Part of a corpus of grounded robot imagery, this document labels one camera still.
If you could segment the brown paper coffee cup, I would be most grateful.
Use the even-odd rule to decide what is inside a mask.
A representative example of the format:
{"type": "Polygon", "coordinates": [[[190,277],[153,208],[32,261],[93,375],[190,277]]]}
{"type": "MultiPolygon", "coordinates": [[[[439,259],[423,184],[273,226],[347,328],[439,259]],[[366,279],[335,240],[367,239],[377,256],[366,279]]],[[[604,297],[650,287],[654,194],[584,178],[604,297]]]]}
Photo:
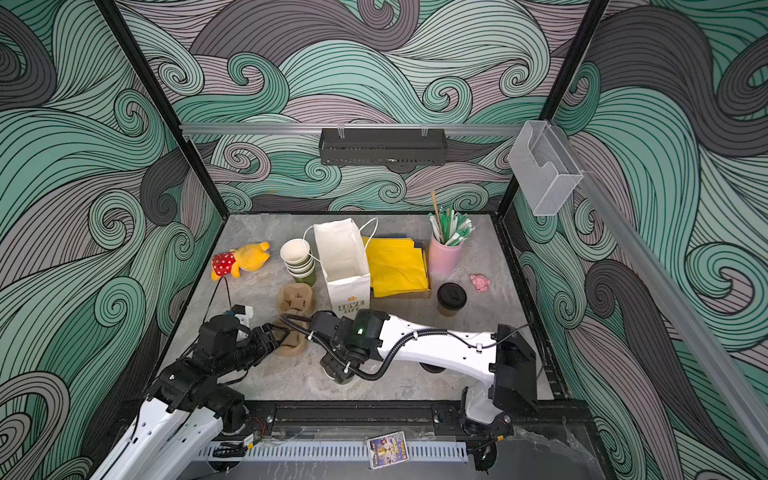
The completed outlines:
{"type": "Polygon", "coordinates": [[[438,311],[445,317],[454,317],[462,310],[461,307],[438,305],[438,311]]]}

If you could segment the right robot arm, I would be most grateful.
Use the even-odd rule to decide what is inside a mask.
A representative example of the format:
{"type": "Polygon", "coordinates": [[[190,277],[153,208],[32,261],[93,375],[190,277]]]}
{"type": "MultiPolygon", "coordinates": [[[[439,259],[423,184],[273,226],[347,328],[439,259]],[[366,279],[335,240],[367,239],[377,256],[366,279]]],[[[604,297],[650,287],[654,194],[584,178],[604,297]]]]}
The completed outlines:
{"type": "Polygon", "coordinates": [[[355,376],[382,380],[396,361],[451,370],[475,380],[463,397],[464,416],[490,425],[502,414],[537,409],[537,353],[518,328],[461,332],[419,325],[363,309],[353,319],[329,311],[311,317],[307,341],[325,350],[321,364],[338,383],[355,376]]]}

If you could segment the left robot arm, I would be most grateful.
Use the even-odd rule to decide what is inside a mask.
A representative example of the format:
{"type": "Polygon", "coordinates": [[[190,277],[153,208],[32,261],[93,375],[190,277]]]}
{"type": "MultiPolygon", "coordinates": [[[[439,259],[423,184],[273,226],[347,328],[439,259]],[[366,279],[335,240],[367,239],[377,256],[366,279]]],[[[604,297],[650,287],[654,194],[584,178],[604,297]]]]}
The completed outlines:
{"type": "Polygon", "coordinates": [[[288,334],[272,323],[249,328],[231,313],[204,322],[188,351],[152,382],[135,420],[91,477],[177,478],[215,437],[245,426],[244,395],[220,379],[259,365],[288,334]]]}

